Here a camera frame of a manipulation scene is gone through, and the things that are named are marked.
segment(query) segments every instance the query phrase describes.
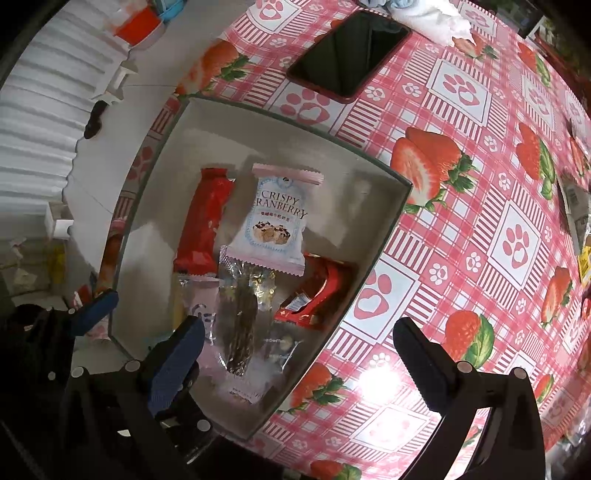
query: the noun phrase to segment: smartphone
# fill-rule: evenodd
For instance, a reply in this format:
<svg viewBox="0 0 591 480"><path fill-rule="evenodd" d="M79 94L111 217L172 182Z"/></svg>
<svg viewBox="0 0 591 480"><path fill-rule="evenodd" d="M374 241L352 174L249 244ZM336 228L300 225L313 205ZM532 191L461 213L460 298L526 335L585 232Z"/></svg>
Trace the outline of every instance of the smartphone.
<svg viewBox="0 0 591 480"><path fill-rule="evenodd" d="M351 103L410 34L391 18L358 10L312 45L286 75L337 102Z"/></svg>

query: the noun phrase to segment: pink checkered tablecloth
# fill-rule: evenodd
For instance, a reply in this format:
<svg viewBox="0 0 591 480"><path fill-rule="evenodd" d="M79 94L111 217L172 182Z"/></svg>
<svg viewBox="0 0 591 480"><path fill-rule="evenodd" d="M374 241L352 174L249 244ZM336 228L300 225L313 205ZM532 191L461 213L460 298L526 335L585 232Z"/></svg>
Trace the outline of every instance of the pink checkered tablecloth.
<svg viewBox="0 0 591 480"><path fill-rule="evenodd" d="M481 371L523 367L547 448L591 392L589 322L580 314L583 289L556 181L567 175L586 186L591 179L567 121L583 137L591 123L563 80L513 31L470 2L453 3L473 25L472 50L413 33L350 105L289 82L285 71L334 20L358 8L351 0L256 0L177 88L295 119L388 165L400 164L397 149L418 149L435 172L428 191L411 196L354 308L318 357L317 378L304 377L314 388L326 383L323 371L340 378L345 388L332 391L337 401L294 400L246 445L321 480L360 472L363 479L395 479L437 426L439 416L392 345L392 325L403 316ZM169 99L134 161L113 216L114 244L178 106ZM446 138L463 155L441 166L429 150L446 148ZM386 387L376 389L376 382ZM477 415L448 478L465 469L485 417Z"/></svg>

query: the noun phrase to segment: strawberry print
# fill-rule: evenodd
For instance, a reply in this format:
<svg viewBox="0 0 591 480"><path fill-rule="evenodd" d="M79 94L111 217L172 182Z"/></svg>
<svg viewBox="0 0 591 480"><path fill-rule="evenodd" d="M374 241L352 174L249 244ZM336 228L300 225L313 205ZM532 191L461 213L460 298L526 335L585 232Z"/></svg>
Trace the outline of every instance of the strawberry print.
<svg viewBox="0 0 591 480"><path fill-rule="evenodd" d="M241 79L247 75L243 68L249 63L249 58L238 53L234 45L218 38L181 79L175 93L192 95L207 92L212 89L216 79L226 82Z"/></svg>
<svg viewBox="0 0 591 480"><path fill-rule="evenodd" d="M465 38L452 38L453 44L459 51L464 53L466 57L476 60L480 60L485 56L495 60L499 58L495 53L495 49L488 45L480 35L472 33L472 39L474 42L466 40Z"/></svg>
<svg viewBox="0 0 591 480"><path fill-rule="evenodd" d="M399 138L392 149L390 168L413 183L413 190L405 205L407 213L418 213L421 208L435 211L435 204L443 200L447 185L459 193L474 188L474 180L467 174L475 170L472 159L445 135L408 127L404 138Z"/></svg>
<svg viewBox="0 0 591 480"><path fill-rule="evenodd" d="M554 161L544 141L523 122L519 122L523 143L515 147L517 160L532 180L542 180L540 193L546 200L552 199L552 185L556 182Z"/></svg>
<svg viewBox="0 0 591 480"><path fill-rule="evenodd" d="M534 389L535 402L540 405L548 396L554 385L554 376L551 374L544 374L540 377L538 384Z"/></svg>
<svg viewBox="0 0 591 480"><path fill-rule="evenodd" d="M573 281L570 278L568 268L556 267L554 275L548 283L542 311L540 313L540 322L542 326L548 325L558 315L561 306L566 307L570 302L570 291L573 289Z"/></svg>
<svg viewBox="0 0 591 480"><path fill-rule="evenodd" d="M336 395L339 390L345 390L343 379L331 374L324 365L314 363L283 401L279 410L294 413L304 410L311 402L320 405L338 403L342 400Z"/></svg>
<svg viewBox="0 0 591 480"><path fill-rule="evenodd" d="M577 369L581 373L591 371L591 335L587 337L587 340L583 344L583 348L577 360Z"/></svg>
<svg viewBox="0 0 591 480"><path fill-rule="evenodd" d="M466 440L462 444L462 448L465 448L476 441L482 429L478 425L472 425L470 430L468 430L468 435L466 435Z"/></svg>
<svg viewBox="0 0 591 480"><path fill-rule="evenodd" d="M478 369L490 357L494 343L495 332L484 315L458 310L447 319L441 346L455 362L465 360Z"/></svg>
<svg viewBox="0 0 591 480"><path fill-rule="evenodd" d="M315 460L310 464L310 475L318 480L361 480L361 470L348 463Z"/></svg>
<svg viewBox="0 0 591 480"><path fill-rule="evenodd" d="M583 150L581 150L581 147L573 137L569 137L569 143L570 149L573 152L573 161L574 165L577 167L577 173L579 174L579 177L582 177L585 175L585 171L589 169L587 159L585 158Z"/></svg>
<svg viewBox="0 0 591 480"><path fill-rule="evenodd" d="M537 53L525 45L525 43L519 43L519 53L517 56L532 72L538 75L544 85L550 87L550 72Z"/></svg>

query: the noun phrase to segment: cookie image on package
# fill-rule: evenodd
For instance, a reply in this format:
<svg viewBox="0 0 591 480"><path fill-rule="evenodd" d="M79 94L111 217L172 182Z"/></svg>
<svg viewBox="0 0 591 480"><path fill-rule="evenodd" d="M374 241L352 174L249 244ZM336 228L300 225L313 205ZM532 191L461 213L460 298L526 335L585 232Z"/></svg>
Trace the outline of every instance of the cookie image on package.
<svg viewBox="0 0 591 480"><path fill-rule="evenodd" d="M285 245L287 241L290 239L290 233L287 231L283 225L275 227L275 234L273 235L273 240L277 245Z"/></svg>
<svg viewBox="0 0 591 480"><path fill-rule="evenodd" d="M259 242L271 242L275 237L275 227L269 222L258 222L252 227L252 233Z"/></svg>

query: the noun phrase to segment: red snack wrapper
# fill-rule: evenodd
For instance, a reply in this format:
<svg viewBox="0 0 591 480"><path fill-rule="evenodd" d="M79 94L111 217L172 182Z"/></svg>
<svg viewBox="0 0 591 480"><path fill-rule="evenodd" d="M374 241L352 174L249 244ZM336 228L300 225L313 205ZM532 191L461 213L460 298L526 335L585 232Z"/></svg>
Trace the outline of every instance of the red snack wrapper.
<svg viewBox="0 0 591 480"><path fill-rule="evenodd" d="M351 285L353 264L304 254L314 273L304 280L275 313L275 320L319 330L324 318L337 308Z"/></svg>
<svg viewBox="0 0 591 480"><path fill-rule="evenodd" d="M213 244L222 219L224 205L234 189L225 168L202 168L183 227L173 270L189 275L217 273Z"/></svg>

